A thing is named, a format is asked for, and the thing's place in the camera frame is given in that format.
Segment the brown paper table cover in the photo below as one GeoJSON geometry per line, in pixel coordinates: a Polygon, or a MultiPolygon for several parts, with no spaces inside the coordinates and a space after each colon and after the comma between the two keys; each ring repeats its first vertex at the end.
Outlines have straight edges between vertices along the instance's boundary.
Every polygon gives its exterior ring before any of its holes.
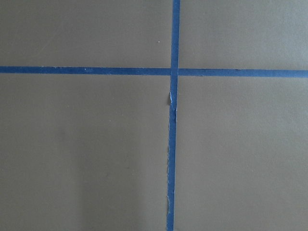
{"type": "Polygon", "coordinates": [[[3,231],[305,231],[305,0],[3,0],[3,231]]]}

